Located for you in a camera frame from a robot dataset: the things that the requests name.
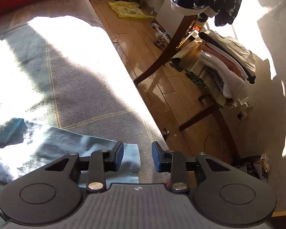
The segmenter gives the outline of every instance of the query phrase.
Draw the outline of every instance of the gray ribbed surface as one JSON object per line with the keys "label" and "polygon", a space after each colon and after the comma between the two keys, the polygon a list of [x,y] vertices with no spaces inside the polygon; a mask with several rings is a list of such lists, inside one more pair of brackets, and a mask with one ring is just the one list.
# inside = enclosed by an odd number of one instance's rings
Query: gray ribbed surface
{"label": "gray ribbed surface", "polygon": [[[29,229],[14,223],[4,229]],[[227,228],[200,215],[185,195],[168,192],[163,184],[113,184],[104,193],[89,195],[82,207],[64,221],[42,229],[176,229]],[[266,229],[262,224],[251,229]]]}

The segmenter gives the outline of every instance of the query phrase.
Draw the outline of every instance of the silver rivet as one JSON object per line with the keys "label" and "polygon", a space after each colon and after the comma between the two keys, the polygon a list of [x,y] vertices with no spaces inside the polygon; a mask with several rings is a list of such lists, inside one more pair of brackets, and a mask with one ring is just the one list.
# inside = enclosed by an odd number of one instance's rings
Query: silver rivet
{"label": "silver rivet", "polygon": [[89,183],[88,188],[93,189],[93,190],[98,190],[103,188],[104,185],[103,183],[99,183],[99,182],[93,182],[93,183]]}
{"label": "silver rivet", "polygon": [[186,189],[188,186],[185,183],[174,183],[172,185],[174,190],[184,190]]}

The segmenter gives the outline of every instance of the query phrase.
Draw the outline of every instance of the light blue cloth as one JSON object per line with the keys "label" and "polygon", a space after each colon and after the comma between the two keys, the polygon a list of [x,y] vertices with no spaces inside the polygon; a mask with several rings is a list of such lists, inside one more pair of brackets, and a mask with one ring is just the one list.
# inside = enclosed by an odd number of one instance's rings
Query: light blue cloth
{"label": "light blue cloth", "polygon": [[[116,141],[85,136],[57,127],[13,118],[0,125],[0,181],[11,182],[69,152],[80,157],[93,151],[111,150]],[[111,183],[139,183],[140,154],[136,144],[124,144],[124,157],[117,172],[106,172],[107,187]],[[82,172],[80,186],[86,186]]]}

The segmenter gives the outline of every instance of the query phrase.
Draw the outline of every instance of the black plug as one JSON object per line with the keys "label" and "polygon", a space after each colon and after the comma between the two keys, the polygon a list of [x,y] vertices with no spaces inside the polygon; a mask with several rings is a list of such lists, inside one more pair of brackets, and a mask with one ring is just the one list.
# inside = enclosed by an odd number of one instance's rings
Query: black plug
{"label": "black plug", "polygon": [[242,117],[243,117],[243,114],[242,114],[242,113],[237,114],[237,118],[238,118],[239,120],[242,120]]}

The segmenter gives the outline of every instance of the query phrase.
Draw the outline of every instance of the mattress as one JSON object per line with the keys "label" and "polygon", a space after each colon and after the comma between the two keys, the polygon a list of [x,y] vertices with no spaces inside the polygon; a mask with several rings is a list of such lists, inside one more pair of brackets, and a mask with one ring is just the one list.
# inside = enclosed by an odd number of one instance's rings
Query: mattress
{"label": "mattress", "polygon": [[139,181],[168,176],[156,172],[151,143],[168,147],[88,0],[0,17],[0,120],[11,117],[137,144]]}

